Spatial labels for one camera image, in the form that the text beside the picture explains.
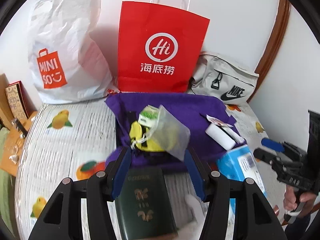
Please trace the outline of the person's right hand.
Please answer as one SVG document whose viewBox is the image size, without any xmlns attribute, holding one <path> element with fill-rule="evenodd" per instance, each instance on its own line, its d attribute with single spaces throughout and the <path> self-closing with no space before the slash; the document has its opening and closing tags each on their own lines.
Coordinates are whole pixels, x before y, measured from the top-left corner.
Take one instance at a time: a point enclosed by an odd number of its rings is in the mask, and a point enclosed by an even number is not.
<svg viewBox="0 0 320 240">
<path fill-rule="evenodd" d="M 301 194 L 299 201 L 300 203 L 305 203 L 305 204 L 299 214 L 299 217 L 304 217 L 311 212 L 316 198 L 317 198 L 317 195 L 315 195 L 312 192 L 305 192 Z M 298 206 L 294 188 L 289 185 L 286 185 L 283 206 L 284 206 L 284 209 L 287 211 L 293 211 Z"/>
</svg>

